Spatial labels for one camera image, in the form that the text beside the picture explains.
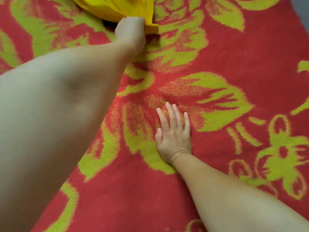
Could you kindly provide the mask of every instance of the person's right hand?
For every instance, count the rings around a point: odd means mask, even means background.
[[[116,40],[128,44],[135,55],[141,53],[146,43],[144,33],[145,19],[141,17],[123,18],[117,25]]]
[[[165,106],[170,118],[170,125],[168,125],[163,111],[157,108],[162,129],[158,129],[155,141],[162,159],[173,164],[179,156],[191,155],[190,121],[188,113],[185,112],[183,127],[182,116],[177,106],[175,104],[171,106],[168,102]]]

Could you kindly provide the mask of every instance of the forearm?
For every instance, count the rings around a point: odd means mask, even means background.
[[[211,168],[192,155],[174,167],[185,180],[209,232],[308,231],[309,223],[279,200]]]
[[[54,52],[0,77],[0,230],[29,231],[81,159],[133,59],[119,43]]]

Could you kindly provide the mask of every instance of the red carpet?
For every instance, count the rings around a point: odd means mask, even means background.
[[[155,109],[166,101],[189,113],[195,156],[309,219],[309,38],[289,0],[155,0],[155,13],[160,41],[150,36],[128,66],[33,232],[203,231],[155,148]],[[0,17],[0,72],[114,38],[71,0],[0,0]]]

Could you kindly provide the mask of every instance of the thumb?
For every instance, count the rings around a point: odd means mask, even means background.
[[[163,138],[161,128],[158,128],[157,133],[155,134],[154,138],[155,138],[155,144],[157,148],[160,147],[162,144],[162,138]]]

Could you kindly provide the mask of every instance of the yellow garment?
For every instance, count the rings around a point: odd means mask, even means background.
[[[138,16],[146,20],[145,34],[156,34],[159,26],[152,23],[154,0],[73,0],[84,10],[101,19],[118,23],[123,17]]]

